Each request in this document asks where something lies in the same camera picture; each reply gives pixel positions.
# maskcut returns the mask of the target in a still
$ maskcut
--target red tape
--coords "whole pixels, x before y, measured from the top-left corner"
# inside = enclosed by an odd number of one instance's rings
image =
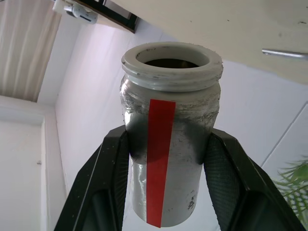
[[[161,227],[175,102],[150,101],[146,172],[146,220]]]

